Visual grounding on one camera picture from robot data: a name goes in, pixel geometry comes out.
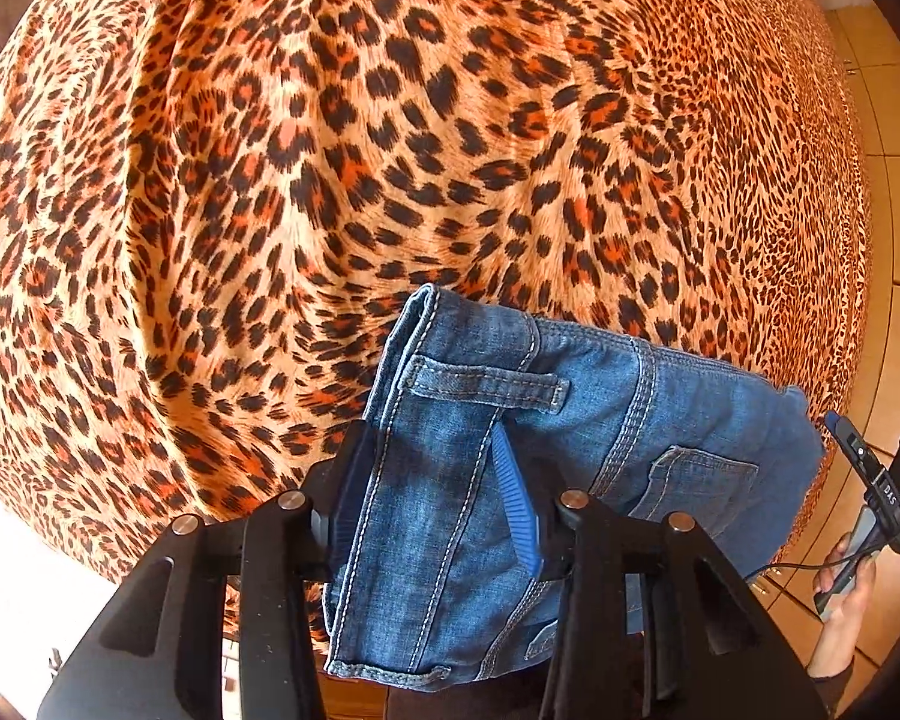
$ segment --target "leopard print bedspread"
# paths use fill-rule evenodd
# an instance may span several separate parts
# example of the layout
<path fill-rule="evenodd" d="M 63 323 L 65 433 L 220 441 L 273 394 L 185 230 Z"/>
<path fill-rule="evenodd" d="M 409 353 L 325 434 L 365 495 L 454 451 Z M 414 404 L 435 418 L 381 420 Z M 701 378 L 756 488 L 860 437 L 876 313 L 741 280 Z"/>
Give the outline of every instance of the leopard print bedspread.
<path fill-rule="evenodd" d="M 845 408 L 843 76 L 809 0 L 37 0 L 0 59 L 0 497 L 120 579 L 332 453 L 428 281 Z"/>

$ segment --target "jeans pocket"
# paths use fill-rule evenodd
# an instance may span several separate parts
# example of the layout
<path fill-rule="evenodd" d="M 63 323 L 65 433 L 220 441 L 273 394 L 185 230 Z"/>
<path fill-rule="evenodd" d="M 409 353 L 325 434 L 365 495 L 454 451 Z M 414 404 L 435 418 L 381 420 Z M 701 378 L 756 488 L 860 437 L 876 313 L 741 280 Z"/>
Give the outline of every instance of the jeans pocket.
<path fill-rule="evenodd" d="M 526 654 L 523 656 L 524 661 L 532 661 L 542 653 L 553 649 L 554 642 L 557 640 L 558 625 L 559 620 L 554 620 L 540 629 L 540 632 L 533 637 L 533 640 L 527 646 Z"/>
<path fill-rule="evenodd" d="M 629 516 L 660 522 L 670 512 L 687 512 L 717 538 L 746 506 L 758 471 L 751 463 L 671 446 L 650 465 L 647 489 Z"/>

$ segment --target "blue jeans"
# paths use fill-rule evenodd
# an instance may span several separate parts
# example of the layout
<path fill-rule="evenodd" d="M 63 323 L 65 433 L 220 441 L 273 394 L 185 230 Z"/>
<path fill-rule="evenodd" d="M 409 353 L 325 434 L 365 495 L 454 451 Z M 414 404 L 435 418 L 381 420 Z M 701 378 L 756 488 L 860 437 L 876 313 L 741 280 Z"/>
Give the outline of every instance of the blue jeans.
<path fill-rule="evenodd" d="M 823 444 L 794 386 L 427 285 L 391 332 L 365 419 L 376 458 L 324 594 L 326 669 L 439 690 L 546 659 L 559 581 L 509 539 L 490 430 L 632 517 L 690 512 L 741 571 L 786 541 Z M 639 630 L 638 602 L 628 623 Z"/>

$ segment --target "finger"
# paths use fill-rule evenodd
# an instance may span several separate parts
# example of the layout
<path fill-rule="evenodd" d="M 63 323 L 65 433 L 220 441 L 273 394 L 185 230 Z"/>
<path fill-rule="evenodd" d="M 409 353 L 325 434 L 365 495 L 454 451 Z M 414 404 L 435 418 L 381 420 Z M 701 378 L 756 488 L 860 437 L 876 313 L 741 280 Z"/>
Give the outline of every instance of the finger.
<path fill-rule="evenodd" d="M 867 555 L 857 565 L 857 586 L 854 590 L 862 599 L 869 600 L 876 585 L 876 557 Z"/>
<path fill-rule="evenodd" d="M 844 533 L 840 536 L 840 541 L 837 541 L 836 544 L 833 545 L 833 549 L 831 549 L 830 554 L 826 556 L 826 560 L 824 562 L 834 562 L 834 560 L 840 560 L 847 553 L 847 547 L 850 546 L 850 537 L 852 533 Z"/>
<path fill-rule="evenodd" d="M 820 572 L 820 591 L 821 592 L 830 592 L 833 589 L 833 581 L 835 577 L 833 575 L 832 568 L 825 568 Z"/>

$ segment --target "black mount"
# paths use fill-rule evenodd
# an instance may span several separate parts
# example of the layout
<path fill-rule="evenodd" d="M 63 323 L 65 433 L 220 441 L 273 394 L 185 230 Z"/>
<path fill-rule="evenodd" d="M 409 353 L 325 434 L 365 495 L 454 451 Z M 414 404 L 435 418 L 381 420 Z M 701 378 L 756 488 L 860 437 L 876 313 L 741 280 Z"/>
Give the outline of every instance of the black mount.
<path fill-rule="evenodd" d="M 230 576 L 240 577 L 242 717 L 324 720 L 303 589 L 346 559 L 352 536 L 335 524 L 341 501 L 343 520 L 359 510 L 373 457 L 367 434 L 352 423 L 336 459 L 245 519 L 175 519 L 60 669 L 38 720 L 220 720 Z M 551 505 L 567 529 L 569 574 L 541 720 L 631 716 L 626 574 L 642 580 L 645 717 L 826 717 L 780 631 L 691 517 L 621 517 L 579 491 L 560 501 Z"/>

